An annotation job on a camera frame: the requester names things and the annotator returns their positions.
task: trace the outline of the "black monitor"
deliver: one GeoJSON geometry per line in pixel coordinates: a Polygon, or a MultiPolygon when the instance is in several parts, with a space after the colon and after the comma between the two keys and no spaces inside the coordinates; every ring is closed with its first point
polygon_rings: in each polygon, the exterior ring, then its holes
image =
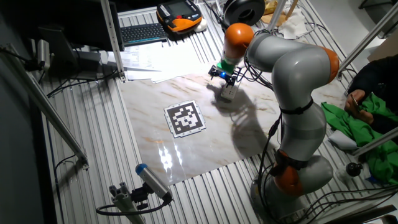
{"type": "MultiPolygon", "coordinates": [[[[109,6],[119,49],[123,51],[116,5],[110,2],[109,6]]],[[[72,48],[89,45],[113,50],[100,0],[0,0],[0,11],[22,37],[43,39],[50,44],[50,53],[55,56],[49,76],[95,79],[100,54],[78,53],[72,48]]]]}
{"type": "MultiPolygon", "coordinates": [[[[119,48],[123,40],[114,2],[109,2],[119,48]]],[[[112,51],[100,0],[6,0],[0,11],[23,37],[44,39],[39,26],[59,26],[69,42],[112,51]]]]}

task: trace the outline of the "green fabric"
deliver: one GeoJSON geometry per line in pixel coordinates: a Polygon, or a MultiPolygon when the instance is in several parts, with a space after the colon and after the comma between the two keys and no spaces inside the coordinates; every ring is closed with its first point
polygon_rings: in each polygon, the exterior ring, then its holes
{"type": "MultiPolygon", "coordinates": [[[[372,114],[380,114],[398,121],[398,116],[386,108],[386,102],[371,93],[360,106],[362,110],[372,114]]],[[[344,110],[334,105],[322,103],[326,121],[333,128],[340,130],[349,138],[356,141],[358,147],[364,146],[382,136],[373,131],[370,125],[355,119],[344,110]]],[[[369,151],[366,160],[369,164],[372,175],[383,181],[398,184],[398,146],[393,141],[388,141],[383,145],[369,151]]]]}

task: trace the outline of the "metal bar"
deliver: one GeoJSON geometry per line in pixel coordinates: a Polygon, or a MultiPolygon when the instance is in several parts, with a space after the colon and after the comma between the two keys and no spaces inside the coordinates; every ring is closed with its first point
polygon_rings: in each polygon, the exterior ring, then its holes
{"type": "Polygon", "coordinates": [[[365,3],[366,3],[367,1],[368,1],[368,0],[363,1],[363,2],[361,3],[361,5],[358,7],[358,9],[364,9],[364,8],[367,8],[367,7],[374,7],[374,6],[381,6],[381,5],[384,5],[384,4],[392,4],[392,5],[393,5],[393,3],[392,3],[391,1],[388,1],[388,2],[381,2],[381,3],[370,4],[370,5],[368,5],[368,6],[365,6],[365,3]]]}
{"type": "Polygon", "coordinates": [[[293,4],[290,6],[288,13],[286,14],[286,20],[292,15],[294,8],[296,7],[299,0],[294,0],[293,4]]]}
{"type": "Polygon", "coordinates": [[[365,152],[368,152],[372,149],[374,149],[375,147],[378,147],[382,144],[384,144],[385,142],[390,141],[391,139],[395,138],[398,136],[398,127],[394,128],[393,130],[387,132],[386,134],[383,134],[383,136],[379,137],[378,139],[375,139],[369,143],[367,143],[365,146],[362,146],[361,148],[357,149],[353,155],[355,157],[358,157],[362,154],[364,154],[365,152]]]}
{"type": "Polygon", "coordinates": [[[216,0],[216,6],[217,6],[217,11],[218,11],[218,15],[222,15],[223,11],[221,10],[221,6],[220,6],[220,0],[216,0]]]}
{"type": "Polygon", "coordinates": [[[387,30],[387,32],[384,33],[383,35],[383,39],[386,39],[388,34],[393,30],[393,28],[395,28],[398,25],[398,21],[394,23],[394,25],[391,26],[390,29],[387,30]]]}
{"type": "Polygon", "coordinates": [[[120,49],[118,38],[116,37],[116,31],[114,30],[111,8],[109,6],[108,0],[101,0],[102,11],[104,12],[105,22],[108,28],[109,38],[111,39],[112,49],[116,65],[118,66],[119,76],[122,81],[126,81],[126,76],[124,75],[124,68],[122,63],[122,57],[120,56],[120,49]]]}
{"type": "Polygon", "coordinates": [[[349,53],[349,55],[341,63],[338,70],[339,79],[341,78],[341,72],[365,49],[366,46],[372,42],[372,40],[380,33],[381,29],[396,15],[398,14],[398,4],[395,4],[390,11],[377,23],[373,30],[371,30],[366,37],[355,47],[355,49],[349,53]]]}
{"type": "Polygon", "coordinates": [[[279,20],[279,17],[282,14],[282,11],[284,10],[286,2],[287,2],[287,0],[279,0],[278,1],[278,5],[276,6],[274,14],[272,15],[271,21],[269,22],[269,24],[266,28],[266,30],[268,30],[269,32],[272,32],[272,30],[276,26],[276,24],[279,20]]]}
{"type": "Polygon", "coordinates": [[[68,127],[62,121],[61,117],[59,116],[55,108],[51,105],[49,99],[42,91],[36,79],[32,75],[26,73],[21,62],[14,56],[2,53],[0,54],[0,57],[7,65],[9,70],[17,77],[19,83],[25,88],[26,92],[28,92],[29,97],[33,99],[35,104],[40,108],[43,114],[49,119],[51,124],[61,135],[62,139],[68,144],[70,149],[77,155],[77,157],[83,164],[83,168],[87,169],[88,159],[86,154],[81,150],[75,137],[73,137],[72,133],[69,131],[68,127]]]}

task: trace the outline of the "monitor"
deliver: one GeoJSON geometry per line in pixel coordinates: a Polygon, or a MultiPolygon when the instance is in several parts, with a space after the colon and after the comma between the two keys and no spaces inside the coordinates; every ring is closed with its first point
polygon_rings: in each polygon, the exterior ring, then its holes
{"type": "MultiPolygon", "coordinates": [[[[123,40],[114,2],[109,2],[120,51],[123,40]]],[[[10,0],[0,1],[5,19],[23,37],[44,39],[39,26],[62,27],[69,42],[112,51],[108,28],[99,0],[10,0]]]]}

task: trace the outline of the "black cable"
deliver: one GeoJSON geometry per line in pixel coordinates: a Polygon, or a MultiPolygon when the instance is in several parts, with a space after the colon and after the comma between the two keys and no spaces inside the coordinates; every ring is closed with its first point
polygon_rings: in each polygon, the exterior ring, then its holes
{"type": "MultiPolygon", "coordinates": [[[[75,52],[76,52],[77,57],[79,59],[78,60],[79,68],[78,68],[78,71],[76,72],[76,76],[74,77],[74,78],[76,78],[79,75],[79,73],[81,72],[81,57],[80,57],[79,51],[76,48],[74,48],[74,49],[75,49],[75,52]]],[[[61,85],[59,85],[53,91],[51,91],[49,94],[47,94],[47,97],[49,97],[49,95],[51,95],[52,93],[55,93],[57,90],[59,90],[59,88],[61,88],[61,86],[63,86],[67,81],[70,81],[70,79],[66,79],[61,85]]]]}
{"type": "Polygon", "coordinates": [[[249,81],[249,82],[258,82],[262,86],[269,88],[270,90],[274,91],[274,88],[272,87],[272,83],[270,83],[266,78],[262,77],[262,72],[258,72],[250,63],[248,60],[248,52],[246,51],[244,53],[244,66],[246,67],[246,70],[250,73],[251,78],[246,76],[246,72],[243,74],[243,76],[249,81]]]}
{"type": "Polygon", "coordinates": [[[354,72],[355,73],[355,75],[357,75],[358,73],[355,71],[355,70],[353,70],[353,69],[350,69],[350,68],[344,68],[344,70],[343,71],[351,71],[351,72],[354,72]]]}
{"type": "Polygon", "coordinates": [[[151,209],[147,209],[147,210],[144,210],[144,211],[137,211],[137,212],[103,212],[103,211],[101,211],[102,209],[116,207],[115,205],[104,205],[104,206],[96,208],[95,212],[100,214],[100,215],[108,215],[108,216],[142,215],[142,214],[147,214],[147,213],[150,213],[150,212],[156,212],[156,211],[162,209],[164,206],[166,206],[169,203],[163,202],[160,206],[158,206],[156,208],[151,208],[151,209]]]}
{"type": "Polygon", "coordinates": [[[85,84],[85,83],[89,83],[89,82],[93,82],[93,81],[98,81],[98,80],[106,79],[106,78],[110,77],[111,75],[118,74],[117,71],[118,71],[118,70],[116,69],[116,70],[115,70],[114,72],[112,72],[111,74],[106,75],[106,76],[104,76],[104,77],[102,77],[102,78],[97,78],[96,80],[87,80],[87,81],[84,81],[84,82],[75,83],[75,84],[70,84],[70,85],[61,87],[63,84],[65,84],[65,83],[68,81],[68,80],[65,80],[65,82],[63,82],[63,83],[62,83],[60,86],[58,86],[55,90],[53,90],[53,91],[51,91],[49,94],[47,94],[47,97],[48,97],[48,98],[53,97],[53,96],[55,96],[56,94],[58,94],[60,91],[66,89],[66,88],[75,86],[75,85],[81,85],[81,84],[85,84]]]}
{"type": "MultiPolygon", "coordinates": [[[[50,150],[51,150],[51,159],[52,159],[52,164],[54,166],[55,159],[54,159],[54,151],[52,147],[52,140],[51,140],[51,133],[50,133],[50,125],[48,119],[45,120],[47,124],[47,132],[49,134],[49,141],[50,141],[50,150]]],[[[55,179],[55,188],[57,190],[57,197],[58,197],[58,203],[60,204],[60,211],[61,211],[61,218],[62,218],[62,223],[65,224],[65,221],[63,219],[63,209],[62,209],[62,203],[61,203],[61,193],[60,193],[60,188],[58,186],[58,177],[57,177],[57,172],[54,172],[54,179],[55,179]]]]}
{"type": "Polygon", "coordinates": [[[363,212],[367,212],[367,211],[369,211],[369,210],[372,210],[372,209],[376,208],[377,206],[381,205],[382,203],[388,201],[388,200],[389,200],[390,198],[392,198],[394,195],[395,195],[395,194],[391,194],[390,197],[388,197],[388,198],[384,199],[383,201],[379,202],[377,205],[374,205],[374,206],[372,206],[372,207],[370,207],[370,208],[367,208],[367,209],[365,209],[365,210],[356,212],[356,213],[354,213],[354,214],[350,214],[350,215],[348,215],[348,216],[346,216],[346,217],[344,217],[344,218],[352,217],[352,216],[354,216],[354,215],[357,215],[357,214],[360,214],[360,213],[363,213],[363,212]]]}
{"type": "Polygon", "coordinates": [[[384,197],[386,197],[386,196],[388,196],[388,195],[383,195],[383,196],[377,197],[377,198],[373,198],[373,196],[376,196],[376,195],[378,195],[378,194],[384,193],[385,191],[388,191],[388,190],[384,190],[384,191],[382,191],[382,192],[379,192],[379,193],[376,193],[376,194],[373,194],[373,195],[369,195],[369,196],[363,197],[363,198],[344,199],[344,200],[337,200],[337,201],[335,201],[335,202],[325,202],[325,203],[321,203],[321,204],[317,205],[316,207],[313,207],[316,203],[312,203],[312,206],[309,207],[309,208],[307,209],[307,211],[304,213],[304,215],[303,215],[301,218],[299,218],[296,222],[301,222],[302,220],[308,218],[308,216],[309,216],[313,211],[315,211],[316,209],[318,209],[319,207],[322,207],[322,206],[324,206],[324,205],[334,205],[334,204],[342,204],[342,203],[347,203],[347,202],[357,202],[357,201],[367,201],[367,200],[382,199],[382,198],[384,198],[384,197]]]}
{"type": "MultiPolygon", "coordinates": [[[[265,179],[265,181],[264,181],[265,183],[267,182],[268,176],[269,176],[269,173],[266,175],[266,179],[265,179]]],[[[322,206],[324,206],[324,205],[328,205],[328,206],[326,206],[324,209],[322,209],[320,212],[318,212],[318,213],[315,215],[315,217],[312,218],[312,220],[310,220],[309,222],[307,222],[307,224],[310,223],[310,222],[312,222],[317,216],[319,216],[319,214],[321,214],[321,212],[323,212],[323,211],[326,210],[328,207],[330,207],[330,206],[332,206],[332,205],[334,205],[334,204],[341,204],[341,203],[355,202],[355,201],[367,201],[367,200],[382,199],[382,198],[386,197],[387,195],[383,195],[383,196],[377,197],[377,198],[373,198],[373,197],[376,196],[376,195],[378,195],[378,194],[385,193],[385,192],[387,192],[387,191],[389,191],[389,190],[392,190],[392,189],[398,189],[398,187],[394,185],[394,186],[382,187],[382,188],[378,188],[378,189],[347,190],[347,191],[329,192],[329,193],[323,195],[322,197],[318,198],[316,201],[314,201],[314,202],[311,204],[311,206],[306,210],[306,212],[304,213],[304,215],[303,215],[301,218],[299,218],[298,220],[296,220],[295,222],[291,223],[291,224],[300,223],[300,222],[303,221],[304,219],[308,218],[308,216],[309,216],[313,211],[315,211],[316,209],[318,209],[319,207],[322,207],[322,206]],[[338,200],[338,201],[335,201],[335,202],[325,202],[325,203],[321,203],[321,204],[317,205],[316,207],[313,207],[313,206],[316,205],[322,198],[327,197],[328,195],[331,195],[331,194],[338,194],[338,193],[355,193],[355,192],[373,191],[373,190],[383,190],[383,191],[382,191],[382,192],[378,192],[378,193],[373,194],[373,195],[369,195],[369,196],[364,197],[364,198],[354,198],[354,199],[338,200]]],[[[265,209],[266,209],[266,212],[268,213],[268,215],[269,215],[276,223],[278,223],[278,224],[283,224],[282,222],[278,221],[278,220],[272,215],[272,213],[271,213],[271,211],[270,211],[270,209],[269,209],[269,206],[268,206],[268,204],[267,204],[267,200],[265,200],[265,204],[266,204],[266,206],[267,206],[267,207],[265,207],[265,209]]]]}
{"type": "Polygon", "coordinates": [[[324,31],[326,31],[328,34],[330,34],[329,31],[326,29],[326,27],[324,27],[323,25],[320,25],[320,24],[317,24],[317,23],[314,23],[314,22],[305,22],[305,24],[316,25],[317,27],[322,28],[324,31]]]}
{"type": "Polygon", "coordinates": [[[40,84],[40,82],[42,81],[42,79],[43,79],[43,77],[44,77],[44,73],[45,73],[45,70],[43,70],[43,73],[42,73],[42,75],[41,75],[40,78],[39,78],[39,81],[38,81],[39,84],[40,84]]]}
{"type": "Polygon", "coordinates": [[[214,9],[206,2],[206,0],[202,0],[205,4],[206,7],[214,14],[214,16],[216,17],[217,23],[220,24],[224,29],[228,28],[228,25],[225,23],[225,21],[219,16],[217,15],[217,13],[214,11],[214,9]]]}
{"type": "Polygon", "coordinates": [[[261,195],[262,167],[264,166],[264,159],[266,157],[268,144],[271,140],[271,137],[273,137],[273,135],[276,133],[281,119],[282,119],[282,113],[279,115],[278,119],[275,121],[275,123],[269,129],[268,139],[267,139],[266,145],[264,146],[264,148],[262,150],[262,155],[261,155],[261,159],[260,159],[260,168],[259,168],[259,177],[258,177],[259,182],[258,182],[257,186],[258,186],[258,191],[259,191],[259,195],[260,195],[260,200],[261,200],[262,206],[264,206],[264,208],[267,208],[267,206],[266,206],[267,202],[264,203],[265,200],[263,200],[262,195],[261,195]]]}
{"type": "Polygon", "coordinates": [[[58,168],[58,166],[59,165],[61,165],[61,163],[63,162],[63,161],[65,161],[65,160],[67,160],[67,159],[70,159],[70,158],[72,158],[72,157],[74,157],[74,156],[76,156],[76,154],[75,155],[73,155],[73,156],[70,156],[70,157],[66,157],[66,158],[64,158],[64,159],[62,159],[56,166],[55,166],[55,168],[54,168],[54,172],[56,172],[57,171],[57,168],[58,168]]]}
{"type": "Polygon", "coordinates": [[[21,56],[19,56],[18,54],[12,53],[12,52],[6,50],[4,47],[0,47],[0,52],[4,52],[4,53],[6,53],[6,54],[12,55],[12,56],[14,56],[14,57],[16,57],[16,58],[18,58],[18,59],[23,60],[24,62],[30,62],[30,60],[28,60],[28,59],[26,59],[26,58],[24,58],[24,57],[21,57],[21,56]]]}
{"type": "MultiPolygon", "coordinates": [[[[397,192],[393,192],[392,194],[390,194],[390,196],[385,200],[385,201],[387,201],[388,199],[390,199],[391,197],[393,197],[395,194],[396,194],[397,192]]],[[[316,219],[323,211],[325,211],[327,208],[329,208],[330,206],[332,206],[332,205],[335,205],[335,204],[341,204],[341,203],[346,203],[346,202],[355,202],[355,201],[366,201],[366,200],[377,200],[377,199],[382,199],[382,198],[384,198],[384,197],[386,197],[387,195],[383,195],[383,196],[380,196],[380,197],[378,197],[378,198],[371,198],[371,199],[364,199],[364,200],[362,200],[362,198],[358,198],[358,199],[348,199],[348,200],[345,200],[344,202],[330,202],[329,203],[329,205],[328,206],[326,206],[325,208],[323,208],[322,210],[320,210],[309,222],[307,222],[307,224],[309,224],[309,223],[311,223],[312,221],[314,221],[314,219],[316,219]]]]}

